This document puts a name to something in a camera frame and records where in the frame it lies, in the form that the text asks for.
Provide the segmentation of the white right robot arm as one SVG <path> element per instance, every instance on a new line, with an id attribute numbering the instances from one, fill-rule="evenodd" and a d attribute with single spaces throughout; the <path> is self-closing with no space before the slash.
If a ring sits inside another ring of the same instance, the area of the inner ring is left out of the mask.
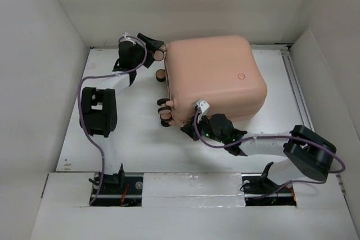
<path id="1" fill-rule="evenodd" d="M 295 181 L 325 183 L 336 155 L 336 147 L 303 125 L 285 133 L 254 134 L 238 130 L 224 114 L 193 116 L 181 127 L 194 141 L 208 138 L 234 156 L 271 155 L 284 157 L 269 162 L 262 174 L 242 185 L 250 194 L 275 193 Z"/>

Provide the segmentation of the pink hard-shell suitcase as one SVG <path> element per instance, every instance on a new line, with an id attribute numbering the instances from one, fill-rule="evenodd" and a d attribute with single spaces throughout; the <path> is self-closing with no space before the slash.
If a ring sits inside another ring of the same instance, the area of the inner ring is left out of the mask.
<path id="1" fill-rule="evenodd" d="M 225 114 L 232 121 L 247 120 L 264 105 L 267 85 L 244 37 L 177 40 L 163 49 L 164 69 L 156 73 L 168 92 L 157 102 L 162 121 L 187 124 L 200 99 L 209 104 L 208 116 Z"/>

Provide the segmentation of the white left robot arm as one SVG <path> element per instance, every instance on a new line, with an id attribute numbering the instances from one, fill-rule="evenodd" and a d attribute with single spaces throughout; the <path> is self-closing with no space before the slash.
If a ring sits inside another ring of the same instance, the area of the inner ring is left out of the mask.
<path id="1" fill-rule="evenodd" d="M 124 171 L 119 162 L 112 132 L 118 122 L 116 96 L 133 84 L 140 67 L 149 68 L 165 57 L 165 43 L 141 33 L 136 37 L 124 34 L 118 41 L 118 59 L 109 75 L 86 76 L 81 80 L 102 79 L 105 89 L 79 85 L 77 103 L 79 124 L 92 145 L 101 154 L 101 170 L 91 179 L 95 196 L 108 190 L 119 193 L 125 188 Z"/>

